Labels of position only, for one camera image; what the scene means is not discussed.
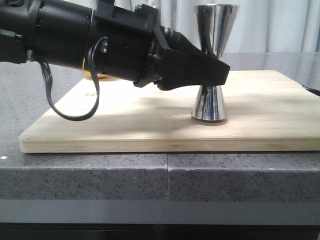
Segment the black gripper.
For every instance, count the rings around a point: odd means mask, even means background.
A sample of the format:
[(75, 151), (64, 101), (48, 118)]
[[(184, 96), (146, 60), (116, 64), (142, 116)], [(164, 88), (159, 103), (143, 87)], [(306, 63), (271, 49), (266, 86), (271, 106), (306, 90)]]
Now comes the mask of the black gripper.
[[(164, 48), (165, 41), (169, 48)], [(193, 45), (182, 33), (160, 26), (159, 10), (146, 4), (127, 10), (113, 0), (97, 1), (86, 49), (86, 71), (155, 83), (170, 91), (186, 86), (219, 86), (231, 67)]]

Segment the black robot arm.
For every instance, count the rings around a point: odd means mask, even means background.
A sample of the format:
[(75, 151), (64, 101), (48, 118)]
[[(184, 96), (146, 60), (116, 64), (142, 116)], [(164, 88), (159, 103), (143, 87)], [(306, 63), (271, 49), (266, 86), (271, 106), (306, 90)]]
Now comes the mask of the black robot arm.
[(96, 9), (64, 0), (0, 3), (2, 62), (25, 63), (31, 51), (50, 64), (88, 70), (92, 47), (98, 74), (139, 88), (220, 86), (230, 71), (183, 34), (161, 26), (159, 11), (145, 4), (131, 11), (112, 0), (98, 1)]

